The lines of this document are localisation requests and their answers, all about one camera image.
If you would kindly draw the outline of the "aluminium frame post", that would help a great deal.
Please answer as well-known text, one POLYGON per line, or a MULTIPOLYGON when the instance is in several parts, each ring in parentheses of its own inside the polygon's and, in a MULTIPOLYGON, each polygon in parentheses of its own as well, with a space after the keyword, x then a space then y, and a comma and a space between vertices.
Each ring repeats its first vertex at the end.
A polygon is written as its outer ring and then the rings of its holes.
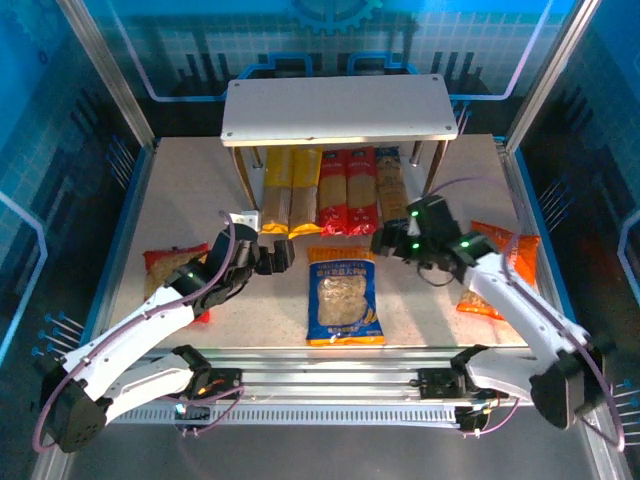
POLYGON ((565 70, 602 0, 575 0, 552 48, 506 135, 505 151, 514 154, 565 70))
POLYGON ((142 148, 153 150, 155 135, 83 0, 56 0, 75 36, 142 148))

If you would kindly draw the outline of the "blue gold spaghetti bag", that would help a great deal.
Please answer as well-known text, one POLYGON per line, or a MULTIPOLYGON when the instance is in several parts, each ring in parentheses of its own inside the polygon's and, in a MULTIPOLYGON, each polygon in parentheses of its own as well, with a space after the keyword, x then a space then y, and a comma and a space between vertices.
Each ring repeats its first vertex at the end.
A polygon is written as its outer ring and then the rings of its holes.
POLYGON ((409 203, 397 146, 376 149, 377 190, 384 223, 407 220, 409 203))

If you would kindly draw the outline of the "orange pasta bag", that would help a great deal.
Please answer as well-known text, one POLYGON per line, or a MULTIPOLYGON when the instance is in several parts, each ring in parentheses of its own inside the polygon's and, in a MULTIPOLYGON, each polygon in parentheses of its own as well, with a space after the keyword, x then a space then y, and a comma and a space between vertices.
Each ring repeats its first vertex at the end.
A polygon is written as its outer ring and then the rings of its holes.
MULTIPOLYGON (((511 241, 514 233, 492 224, 471 221, 471 229, 484 234, 503 252, 511 241)), ((509 252, 509 265, 526 281, 530 286, 536 282, 537 254, 540 237, 537 235, 521 235, 509 252)), ((480 295, 466 290, 461 295, 456 310, 462 313, 469 313, 490 317, 495 320, 504 321, 504 317, 491 304, 486 302, 480 295)))

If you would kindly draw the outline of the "black connector board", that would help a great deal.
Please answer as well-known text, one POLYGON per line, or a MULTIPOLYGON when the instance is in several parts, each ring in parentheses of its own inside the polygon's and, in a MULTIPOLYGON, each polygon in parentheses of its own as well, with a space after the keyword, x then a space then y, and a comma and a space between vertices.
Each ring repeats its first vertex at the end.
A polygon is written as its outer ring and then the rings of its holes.
POLYGON ((184 402, 174 405, 174 426, 179 433, 198 436, 199 431, 211 420, 211 409, 208 406, 192 405, 184 402))
POLYGON ((487 427, 491 409, 489 407, 456 406, 455 422, 463 435, 480 437, 487 427))

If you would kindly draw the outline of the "red short pasta bag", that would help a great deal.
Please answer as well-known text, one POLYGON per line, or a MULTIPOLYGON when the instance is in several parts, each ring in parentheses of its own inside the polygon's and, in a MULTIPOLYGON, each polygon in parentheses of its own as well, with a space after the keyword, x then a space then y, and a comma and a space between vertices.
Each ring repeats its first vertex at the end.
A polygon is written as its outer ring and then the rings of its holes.
POLYGON ((172 247, 166 250, 147 250, 143 253, 146 280, 144 300, 149 299, 179 266, 193 258, 200 258, 209 250, 208 243, 187 248, 172 247))

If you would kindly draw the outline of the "blue macaroni bag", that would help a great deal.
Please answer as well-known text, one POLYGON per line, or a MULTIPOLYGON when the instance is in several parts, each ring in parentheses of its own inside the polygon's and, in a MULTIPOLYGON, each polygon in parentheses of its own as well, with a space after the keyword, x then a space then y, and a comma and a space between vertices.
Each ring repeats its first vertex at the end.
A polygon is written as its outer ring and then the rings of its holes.
POLYGON ((375 258, 364 246, 314 246, 309 264, 307 344, 383 345, 375 258))

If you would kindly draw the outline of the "aluminium front frame rail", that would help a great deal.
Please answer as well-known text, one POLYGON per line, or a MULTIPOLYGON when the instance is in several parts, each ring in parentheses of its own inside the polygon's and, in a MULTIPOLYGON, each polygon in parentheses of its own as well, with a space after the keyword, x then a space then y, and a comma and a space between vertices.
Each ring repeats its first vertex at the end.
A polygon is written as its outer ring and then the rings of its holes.
POLYGON ((109 406, 121 402, 128 409, 160 398, 192 405, 214 402, 220 398, 194 399, 197 380, 213 368, 241 369, 241 396, 381 398, 396 396, 406 390, 411 397, 420 398, 419 390, 410 384, 417 378, 417 371, 422 368, 458 370, 452 361, 463 351, 445 357, 426 350, 385 352, 377 349, 367 352, 336 351, 317 358, 304 353, 300 358, 207 359, 185 345, 134 369, 117 368, 113 361, 108 361, 102 371, 84 371, 72 380, 84 389, 91 400, 101 400, 109 406))

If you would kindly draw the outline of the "red spaghetti bag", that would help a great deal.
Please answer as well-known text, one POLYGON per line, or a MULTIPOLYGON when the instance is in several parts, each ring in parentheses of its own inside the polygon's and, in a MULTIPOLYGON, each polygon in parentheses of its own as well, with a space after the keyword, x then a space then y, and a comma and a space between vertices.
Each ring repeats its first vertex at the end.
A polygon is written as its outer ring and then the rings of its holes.
POLYGON ((347 220, 347 152, 323 153, 318 184, 318 218, 323 236, 345 234, 347 220))
POLYGON ((350 151, 346 169, 347 234, 373 234, 378 228, 377 168, 374 147, 350 151))

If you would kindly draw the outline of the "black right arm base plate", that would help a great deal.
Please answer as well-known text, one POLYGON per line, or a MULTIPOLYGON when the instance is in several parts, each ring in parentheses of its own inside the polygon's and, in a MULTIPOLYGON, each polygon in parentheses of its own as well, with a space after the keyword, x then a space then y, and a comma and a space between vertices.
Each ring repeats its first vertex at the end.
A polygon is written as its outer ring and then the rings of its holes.
POLYGON ((410 381, 421 399, 507 399, 508 394, 478 387, 468 374, 453 368, 422 368, 410 381))

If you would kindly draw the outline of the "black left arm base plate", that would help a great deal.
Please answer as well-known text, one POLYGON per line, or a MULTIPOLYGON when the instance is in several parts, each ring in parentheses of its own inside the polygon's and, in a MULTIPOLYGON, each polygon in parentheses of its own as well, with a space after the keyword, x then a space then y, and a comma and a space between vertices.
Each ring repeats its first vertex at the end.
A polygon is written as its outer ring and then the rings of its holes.
POLYGON ((243 371, 237 368, 213 368, 196 382, 195 400, 237 399, 241 396, 243 371))

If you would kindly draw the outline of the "white two-tier metal shelf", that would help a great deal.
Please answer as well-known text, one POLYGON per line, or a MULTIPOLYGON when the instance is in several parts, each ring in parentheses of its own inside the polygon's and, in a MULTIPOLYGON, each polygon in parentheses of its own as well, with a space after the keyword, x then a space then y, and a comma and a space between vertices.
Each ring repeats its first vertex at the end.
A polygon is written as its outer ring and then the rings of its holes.
POLYGON ((457 135, 439 74, 265 78, 229 83, 221 142, 256 210, 244 148, 412 141, 417 162, 424 142, 457 135))

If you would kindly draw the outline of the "yellow spaghetti bag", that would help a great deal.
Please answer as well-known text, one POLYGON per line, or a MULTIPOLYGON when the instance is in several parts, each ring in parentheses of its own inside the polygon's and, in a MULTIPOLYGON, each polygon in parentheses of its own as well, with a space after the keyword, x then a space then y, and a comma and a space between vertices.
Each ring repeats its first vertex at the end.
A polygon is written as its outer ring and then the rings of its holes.
POLYGON ((263 234, 287 234, 289 231, 293 173, 293 149, 269 147, 263 183, 263 234))
POLYGON ((289 239, 300 235, 317 234, 321 231, 318 225, 317 196, 322 149, 295 150, 293 160, 289 239))

